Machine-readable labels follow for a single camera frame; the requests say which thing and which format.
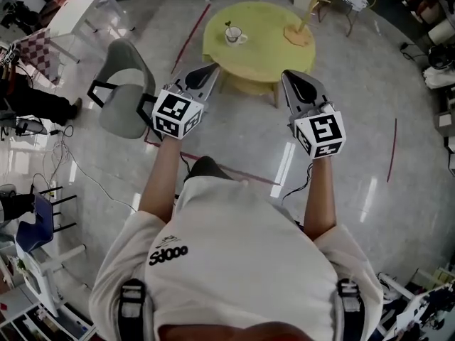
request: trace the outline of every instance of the green table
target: green table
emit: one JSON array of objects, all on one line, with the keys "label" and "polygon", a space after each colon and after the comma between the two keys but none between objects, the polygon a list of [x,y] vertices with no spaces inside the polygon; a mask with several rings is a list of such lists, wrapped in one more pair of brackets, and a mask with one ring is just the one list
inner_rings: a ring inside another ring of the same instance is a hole
[{"label": "green table", "polygon": [[[225,42],[225,23],[231,21],[248,36],[248,41],[237,47]],[[278,107],[278,83],[284,70],[310,72],[316,58],[316,47],[311,31],[311,42],[306,47],[294,45],[284,37],[284,28],[301,19],[292,11],[261,1],[246,1],[229,6],[214,15],[204,31],[203,57],[222,68],[222,84],[230,81],[249,94],[274,93]]]}]

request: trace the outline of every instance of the shirt sleeve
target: shirt sleeve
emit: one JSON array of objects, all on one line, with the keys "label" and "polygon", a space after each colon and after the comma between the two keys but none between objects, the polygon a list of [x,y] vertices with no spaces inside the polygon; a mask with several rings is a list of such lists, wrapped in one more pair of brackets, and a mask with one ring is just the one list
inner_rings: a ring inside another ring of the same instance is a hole
[{"label": "shirt sleeve", "polygon": [[328,230],[314,243],[332,263],[340,279],[349,278],[358,284],[365,304],[367,340],[380,322],[384,296],[368,258],[343,225]]},{"label": "shirt sleeve", "polygon": [[[117,314],[120,288],[131,278],[144,280],[144,267],[152,242],[165,223],[148,212],[134,213],[107,252],[89,299],[90,316],[106,340],[120,340]],[[151,319],[152,304],[146,297],[144,319]],[[153,325],[144,323],[144,337],[153,337]]]}]

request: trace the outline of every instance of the checkered cloth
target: checkered cloth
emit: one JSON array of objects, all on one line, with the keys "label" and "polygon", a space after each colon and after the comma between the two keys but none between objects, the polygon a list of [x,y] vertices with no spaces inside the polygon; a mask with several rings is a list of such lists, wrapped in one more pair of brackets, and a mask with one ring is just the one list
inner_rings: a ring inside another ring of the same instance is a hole
[{"label": "checkered cloth", "polygon": [[21,59],[27,65],[34,66],[44,77],[54,85],[58,83],[58,53],[49,51],[50,33],[44,28],[25,38],[16,40],[17,48],[21,51]]}]

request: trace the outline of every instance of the mug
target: mug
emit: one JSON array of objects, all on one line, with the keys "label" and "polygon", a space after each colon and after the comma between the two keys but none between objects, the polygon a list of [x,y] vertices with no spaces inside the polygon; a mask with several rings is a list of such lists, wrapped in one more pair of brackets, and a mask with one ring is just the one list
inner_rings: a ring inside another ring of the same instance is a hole
[{"label": "mug", "polygon": [[225,30],[225,40],[227,45],[231,47],[237,47],[240,44],[245,43],[248,37],[242,34],[242,30],[237,26],[231,26]]}]

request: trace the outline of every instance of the cup handle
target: cup handle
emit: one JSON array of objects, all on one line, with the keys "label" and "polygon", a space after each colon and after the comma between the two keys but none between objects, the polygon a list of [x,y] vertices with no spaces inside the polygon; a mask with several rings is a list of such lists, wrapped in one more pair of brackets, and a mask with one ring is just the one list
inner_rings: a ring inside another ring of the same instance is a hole
[{"label": "cup handle", "polygon": [[248,37],[246,34],[242,34],[239,38],[239,43],[240,44],[243,44],[244,42],[246,42],[248,40]]}]

